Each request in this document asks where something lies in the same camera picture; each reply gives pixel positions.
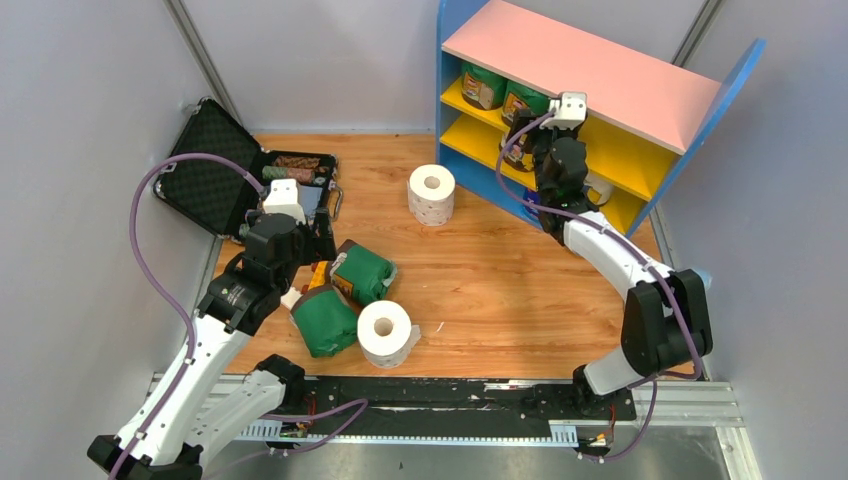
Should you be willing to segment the cream roll blue picture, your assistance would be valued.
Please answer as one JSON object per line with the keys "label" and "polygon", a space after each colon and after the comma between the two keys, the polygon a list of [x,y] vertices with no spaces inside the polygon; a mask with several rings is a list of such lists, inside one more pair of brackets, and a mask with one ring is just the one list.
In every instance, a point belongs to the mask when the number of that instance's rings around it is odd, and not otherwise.
{"label": "cream roll blue picture", "polygon": [[535,170],[532,146],[528,142],[528,134],[522,135],[506,152],[504,161],[513,169],[520,172]]}

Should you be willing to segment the blue Tempo tissue pack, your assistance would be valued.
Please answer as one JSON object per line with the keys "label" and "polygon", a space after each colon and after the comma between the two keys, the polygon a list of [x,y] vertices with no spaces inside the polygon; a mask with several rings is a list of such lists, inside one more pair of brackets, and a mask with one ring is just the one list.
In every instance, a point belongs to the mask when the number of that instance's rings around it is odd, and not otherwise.
{"label": "blue Tempo tissue pack", "polygon": [[523,193],[522,199],[527,202],[527,205],[523,207],[524,215],[535,222],[538,221],[539,212],[531,207],[531,204],[535,205],[539,202],[539,195],[536,191],[531,189],[525,189]]}

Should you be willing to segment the plain green roll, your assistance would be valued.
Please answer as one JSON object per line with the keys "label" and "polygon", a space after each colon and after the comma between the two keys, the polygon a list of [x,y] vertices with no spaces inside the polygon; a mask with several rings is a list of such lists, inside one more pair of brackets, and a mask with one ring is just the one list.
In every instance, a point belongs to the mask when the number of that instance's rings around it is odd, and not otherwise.
{"label": "plain green roll", "polygon": [[464,61],[461,69],[460,90],[470,105],[486,110],[501,108],[508,80],[486,68]]}

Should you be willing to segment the cream roll brown band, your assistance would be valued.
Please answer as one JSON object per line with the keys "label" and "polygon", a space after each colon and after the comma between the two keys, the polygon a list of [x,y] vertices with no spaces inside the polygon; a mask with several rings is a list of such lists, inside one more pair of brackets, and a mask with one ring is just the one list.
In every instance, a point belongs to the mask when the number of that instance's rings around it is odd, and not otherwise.
{"label": "cream roll brown band", "polygon": [[587,188],[589,200],[597,206],[605,205],[615,191],[615,187],[611,183],[592,172],[587,174],[584,185]]}

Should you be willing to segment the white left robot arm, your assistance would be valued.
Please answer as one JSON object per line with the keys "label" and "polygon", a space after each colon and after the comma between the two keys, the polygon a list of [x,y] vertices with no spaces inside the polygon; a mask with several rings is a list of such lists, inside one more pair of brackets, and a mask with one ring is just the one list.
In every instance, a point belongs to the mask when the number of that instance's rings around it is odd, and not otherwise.
{"label": "white left robot arm", "polygon": [[154,392],[116,434],[97,436],[87,456],[112,479],[199,479],[227,444],[262,415],[298,411],[305,372],[272,354],[221,403],[202,408],[224,369],[281,305],[302,266],[336,257],[329,212],[310,223],[259,215],[243,252],[208,285],[188,338]]}

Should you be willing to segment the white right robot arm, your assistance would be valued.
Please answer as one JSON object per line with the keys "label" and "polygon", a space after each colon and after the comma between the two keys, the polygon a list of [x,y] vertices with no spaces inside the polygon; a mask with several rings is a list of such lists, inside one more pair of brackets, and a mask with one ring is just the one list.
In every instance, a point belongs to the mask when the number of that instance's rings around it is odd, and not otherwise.
{"label": "white right robot arm", "polygon": [[657,262],[622,235],[589,199],[587,147],[578,138],[579,120],[519,110],[504,147],[525,139],[533,157],[537,200],[523,200],[542,229],[588,261],[624,301],[620,344],[604,357],[579,367],[571,403],[584,417],[596,417],[611,394],[652,377],[674,375],[692,363],[702,374],[713,336],[703,278]]}

